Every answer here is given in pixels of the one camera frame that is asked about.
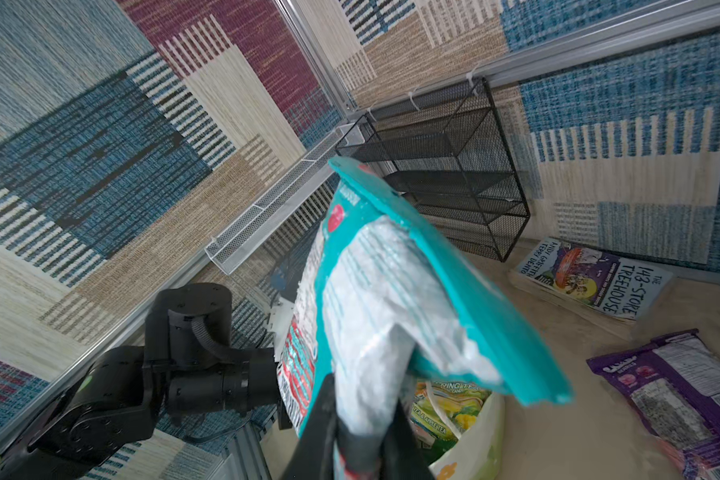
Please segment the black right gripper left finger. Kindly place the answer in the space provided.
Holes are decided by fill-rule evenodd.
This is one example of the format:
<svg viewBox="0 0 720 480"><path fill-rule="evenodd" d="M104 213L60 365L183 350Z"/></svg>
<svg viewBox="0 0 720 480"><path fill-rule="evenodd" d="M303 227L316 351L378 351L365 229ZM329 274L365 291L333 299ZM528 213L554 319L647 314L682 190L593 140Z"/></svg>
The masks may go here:
<svg viewBox="0 0 720 480"><path fill-rule="evenodd" d="M281 478L283 480L331 480L338 416L334 375L328 374L313 398L302 435Z"/></svg>

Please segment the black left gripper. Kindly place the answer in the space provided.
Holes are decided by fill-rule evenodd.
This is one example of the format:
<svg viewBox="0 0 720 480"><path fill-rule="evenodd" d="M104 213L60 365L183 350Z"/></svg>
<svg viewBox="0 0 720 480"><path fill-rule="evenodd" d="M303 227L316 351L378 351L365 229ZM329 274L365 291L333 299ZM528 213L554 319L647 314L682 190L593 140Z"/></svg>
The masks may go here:
<svg viewBox="0 0 720 480"><path fill-rule="evenodd" d="M289 354L286 348L283 348L277 357L276 362L276 380L280 400L277 404L277 422L279 430L289 430L293 428L291 418L293 396L290 393L290 380L288 377L287 361Z"/></svg>

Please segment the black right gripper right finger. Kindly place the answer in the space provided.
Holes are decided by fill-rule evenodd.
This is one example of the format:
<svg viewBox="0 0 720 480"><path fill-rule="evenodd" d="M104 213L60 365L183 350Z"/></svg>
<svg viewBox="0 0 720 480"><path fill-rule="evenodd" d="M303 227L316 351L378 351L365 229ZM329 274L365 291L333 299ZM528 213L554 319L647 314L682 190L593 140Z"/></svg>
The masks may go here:
<svg viewBox="0 0 720 480"><path fill-rule="evenodd" d="M401 403L382 443L381 479L433 480L428 464L416 446L415 438Z"/></svg>

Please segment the white paper bag with illustration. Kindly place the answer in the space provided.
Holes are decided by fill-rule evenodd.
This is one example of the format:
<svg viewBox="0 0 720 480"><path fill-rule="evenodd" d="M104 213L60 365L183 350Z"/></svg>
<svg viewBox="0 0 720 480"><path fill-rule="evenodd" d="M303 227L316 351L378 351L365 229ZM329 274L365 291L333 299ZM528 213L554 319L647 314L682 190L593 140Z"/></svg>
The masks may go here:
<svg viewBox="0 0 720 480"><path fill-rule="evenodd" d="M404 404L407 420L417 381L412 394ZM423 457L434 478L495 479L498 476L505 429L505 398L499 393L490 392L491 395L485 402L476 423L463 434L451 450L431 464L428 464Z"/></svg>

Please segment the teal snack packet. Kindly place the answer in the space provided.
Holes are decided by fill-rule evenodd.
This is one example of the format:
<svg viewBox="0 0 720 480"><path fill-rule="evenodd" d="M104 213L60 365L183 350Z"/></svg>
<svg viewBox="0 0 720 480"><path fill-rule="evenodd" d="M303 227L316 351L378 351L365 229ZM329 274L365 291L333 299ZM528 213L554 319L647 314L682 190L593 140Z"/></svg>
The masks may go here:
<svg viewBox="0 0 720 480"><path fill-rule="evenodd" d="M473 383L526 407L573 400L535 329L456 247L364 164L329 164L338 188L282 349L299 439L334 375L332 479L381 479L384 437L418 379Z"/></svg>

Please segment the purple snack packet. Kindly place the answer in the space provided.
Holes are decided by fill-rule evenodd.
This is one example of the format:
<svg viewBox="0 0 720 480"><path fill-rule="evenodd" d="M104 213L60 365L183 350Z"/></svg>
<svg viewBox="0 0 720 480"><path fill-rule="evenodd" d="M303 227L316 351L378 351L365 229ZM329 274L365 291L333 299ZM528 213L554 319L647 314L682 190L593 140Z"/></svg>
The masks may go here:
<svg viewBox="0 0 720 480"><path fill-rule="evenodd" d="M696 329L587 360L685 479L720 479L720 359Z"/></svg>

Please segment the green Fox's Spring Tea bag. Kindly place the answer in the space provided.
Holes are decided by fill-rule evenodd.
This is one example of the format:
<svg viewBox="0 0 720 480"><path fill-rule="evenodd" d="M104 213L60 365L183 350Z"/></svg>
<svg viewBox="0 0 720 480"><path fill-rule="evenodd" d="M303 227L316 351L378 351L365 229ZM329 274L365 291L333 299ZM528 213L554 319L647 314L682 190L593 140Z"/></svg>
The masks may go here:
<svg viewBox="0 0 720 480"><path fill-rule="evenodd" d="M490 395L472 383L417 381L408 421L428 464L451 450L476 423Z"/></svg>

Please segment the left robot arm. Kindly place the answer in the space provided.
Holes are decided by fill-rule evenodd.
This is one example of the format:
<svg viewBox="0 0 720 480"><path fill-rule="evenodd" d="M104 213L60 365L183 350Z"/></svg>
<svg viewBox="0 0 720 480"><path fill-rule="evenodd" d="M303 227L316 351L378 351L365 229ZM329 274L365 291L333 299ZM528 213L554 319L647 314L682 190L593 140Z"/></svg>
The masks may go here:
<svg viewBox="0 0 720 480"><path fill-rule="evenodd" d="M79 479L123 446L150 439L163 413L180 422L280 403L273 349L232 348L231 317L223 285L161 291L144 345L100 355L0 455L0 479Z"/></svg>

